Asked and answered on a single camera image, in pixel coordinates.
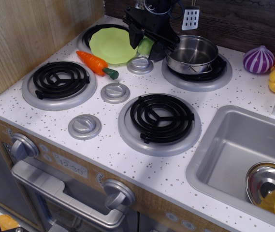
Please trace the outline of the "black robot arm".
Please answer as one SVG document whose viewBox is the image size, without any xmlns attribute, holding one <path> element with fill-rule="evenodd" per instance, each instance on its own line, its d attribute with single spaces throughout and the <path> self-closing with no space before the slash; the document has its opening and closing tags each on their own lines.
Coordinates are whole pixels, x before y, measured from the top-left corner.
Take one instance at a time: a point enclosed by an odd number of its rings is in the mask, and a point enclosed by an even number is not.
<svg viewBox="0 0 275 232">
<path fill-rule="evenodd" d="M 149 59 L 160 61 L 166 50 L 174 51 L 180 39 L 170 19 L 179 19 L 185 8 L 180 0 L 144 0 L 144 8 L 127 7 L 123 21 L 129 27 L 130 45 L 136 48 L 144 37 L 154 42 Z"/>
</svg>

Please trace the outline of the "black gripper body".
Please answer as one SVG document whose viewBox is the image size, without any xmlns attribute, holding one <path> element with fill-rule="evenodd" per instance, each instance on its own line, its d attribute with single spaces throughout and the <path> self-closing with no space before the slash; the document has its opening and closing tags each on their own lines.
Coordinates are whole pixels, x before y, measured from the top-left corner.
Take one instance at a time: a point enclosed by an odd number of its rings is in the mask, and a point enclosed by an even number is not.
<svg viewBox="0 0 275 232">
<path fill-rule="evenodd" d="M 134 7 L 125 9 L 123 21 L 129 26 L 131 23 L 144 28 L 144 37 L 153 42 L 163 40 L 168 43 L 168 47 L 176 46 L 180 39 L 170 25 L 169 14 L 154 14 L 147 9 L 141 10 Z"/>
</svg>

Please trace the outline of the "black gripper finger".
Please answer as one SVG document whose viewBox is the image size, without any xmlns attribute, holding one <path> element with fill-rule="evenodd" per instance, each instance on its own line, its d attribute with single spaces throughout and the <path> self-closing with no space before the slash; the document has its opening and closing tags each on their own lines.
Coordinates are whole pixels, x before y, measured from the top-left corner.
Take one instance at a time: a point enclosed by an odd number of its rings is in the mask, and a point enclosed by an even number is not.
<svg viewBox="0 0 275 232">
<path fill-rule="evenodd" d="M 130 38 L 130 45 L 133 49 L 137 48 L 140 41 L 144 37 L 144 28 L 140 25 L 136 25 L 131 23 L 129 25 L 129 38 Z"/>
<path fill-rule="evenodd" d="M 163 40 L 155 41 L 152 45 L 148 58 L 150 60 L 163 60 L 166 56 L 168 43 Z"/>
</svg>

